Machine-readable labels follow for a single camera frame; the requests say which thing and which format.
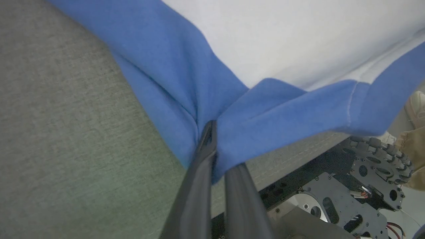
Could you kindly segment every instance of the red wire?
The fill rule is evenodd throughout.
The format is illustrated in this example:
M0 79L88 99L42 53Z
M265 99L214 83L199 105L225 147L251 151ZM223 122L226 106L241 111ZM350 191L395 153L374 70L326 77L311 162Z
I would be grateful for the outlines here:
M360 193L360 196L365 197L365 199L366 199L366 198L368 198L368 194L367 194L367 192L361 192L361 193Z
M393 226L393 227L397 227L398 229L400 229L401 234L402 234L403 236L406 236L406 234L404 233L403 229L402 229L402 228L401 228L398 224L395 224L395 223L393 223L393 222L387 222L387 225L389 225L389 226Z
M387 228L394 232L394 234L397 236L397 239L400 239L400 236L399 236L399 234L396 232L396 230L394 230L392 227L390 227L390 226L388 226L388 225L387 225Z

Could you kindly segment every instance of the white fabric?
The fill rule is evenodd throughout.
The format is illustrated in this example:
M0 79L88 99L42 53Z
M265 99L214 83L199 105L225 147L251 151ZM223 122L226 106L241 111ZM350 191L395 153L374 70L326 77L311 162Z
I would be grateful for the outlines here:
M198 27L250 88L273 77L314 90L351 71L355 80L371 83L375 77L360 77L363 70L385 59L378 67L384 70L403 51L386 52L425 28L423 0L164 2ZM416 45L404 45L405 52Z

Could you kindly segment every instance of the beige pants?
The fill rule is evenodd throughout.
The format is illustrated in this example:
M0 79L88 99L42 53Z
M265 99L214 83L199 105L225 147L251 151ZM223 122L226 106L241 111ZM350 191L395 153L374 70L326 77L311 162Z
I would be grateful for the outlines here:
M425 191L425 126L401 133L394 145L409 156L415 167L405 187Z

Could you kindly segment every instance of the wire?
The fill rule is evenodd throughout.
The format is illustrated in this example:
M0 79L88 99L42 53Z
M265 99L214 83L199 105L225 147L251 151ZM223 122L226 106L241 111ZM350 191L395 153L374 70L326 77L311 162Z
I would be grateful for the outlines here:
M413 171L413 173L412 173L412 176L414 175L414 174L416 174L417 172L419 172L419 171L421 171L422 169L424 169L425 168L425 165L423 165L422 167L420 167L420 168L418 168L418 169L415 169L414 171Z
M387 226L387 228L394 232L394 234L396 235L397 239L400 239L400 236L399 236L399 234L396 232L396 230L394 230L394 229L393 229L392 227L390 227L390 226Z
M349 191L350 194L354 197L354 198L360 198L360 199L366 199L368 198L368 193L367 192L358 192L358 191Z
M398 224L393 223L393 222L387 222L387 225L394 226L394 227L397 227L398 229L400 229L402 239L406 237L406 234L404 233L403 229Z
M421 227L421 225L419 224L418 221L416 221L412 216L410 216L408 213L406 213L403 209L400 209L400 211L404 214L406 214L408 217L412 218L412 220L414 220L416 222L416 224L418 224L419 227Z

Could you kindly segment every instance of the seam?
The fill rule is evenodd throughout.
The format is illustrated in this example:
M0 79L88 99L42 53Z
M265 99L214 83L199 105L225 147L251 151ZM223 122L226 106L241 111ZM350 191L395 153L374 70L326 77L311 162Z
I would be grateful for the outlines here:
M359 82L357 81L354 85L353 90L351 91L350 98L348 100L348 106L347 106L347 127L351 126L351 115L350 115L350 108L351 108L351 102L353 101L354 92L356 91L357 85Z

